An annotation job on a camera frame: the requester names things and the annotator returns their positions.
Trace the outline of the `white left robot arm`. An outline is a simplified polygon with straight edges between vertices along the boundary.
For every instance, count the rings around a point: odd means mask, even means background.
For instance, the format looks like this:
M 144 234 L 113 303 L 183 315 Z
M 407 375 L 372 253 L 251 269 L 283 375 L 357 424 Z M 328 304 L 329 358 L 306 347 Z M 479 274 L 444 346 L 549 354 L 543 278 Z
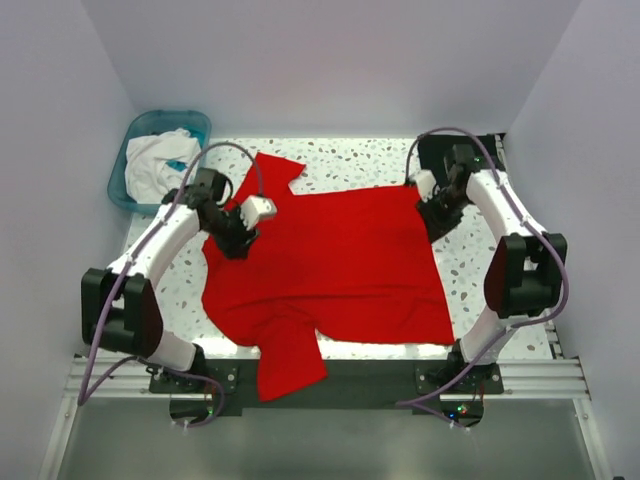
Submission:
M 197 346 L 167 330 L 155 289 L 182 248 L 197 234 L 213 237 L 227 259 L 244 259 L 259 236 L 257 226 L 277 208 L 250 195 L 227 208 L 222 201 L 230 179 L 214 169 L 170 191 L 141 236 L 104 269 L 89 269 L 81 280 L 81 333 L 90 353 L 98 349 L 138 357 L 188 372 L 201 362 Z

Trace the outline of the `red t shirt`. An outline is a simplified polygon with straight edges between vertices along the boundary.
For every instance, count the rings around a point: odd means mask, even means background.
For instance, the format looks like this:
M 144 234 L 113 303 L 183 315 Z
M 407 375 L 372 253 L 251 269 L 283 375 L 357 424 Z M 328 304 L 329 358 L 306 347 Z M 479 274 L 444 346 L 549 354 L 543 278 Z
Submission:
M 374 344 L 454 341 L 433 250 L 412 187 L 296 195 L 304 165 L 258 154 L 237 201 L 264 191 L 276 216 L 244 260 L 213 240 L 203 309 L 232 342 L 260 352 L 257 395 L 270 402 L 324 380 L 318 339 Z

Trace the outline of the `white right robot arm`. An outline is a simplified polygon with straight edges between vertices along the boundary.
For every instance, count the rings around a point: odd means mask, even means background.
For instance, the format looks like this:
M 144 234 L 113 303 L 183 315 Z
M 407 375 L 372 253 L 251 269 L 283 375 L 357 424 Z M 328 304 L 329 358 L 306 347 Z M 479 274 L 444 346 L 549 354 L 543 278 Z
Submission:
M 532 219 L 515 194 L 498 157 L 453 143 L 433 153 L 418 149 L 420 169 L 411 176 L 420 199 L 416 208 L 430 242 L 462 222 L 475 206 L 495 240 L 484 284 L 485 305 L 455 351 L 464 364 L 490 365 L 519 327 L 539 320 L 562 303 L 568 244 Z

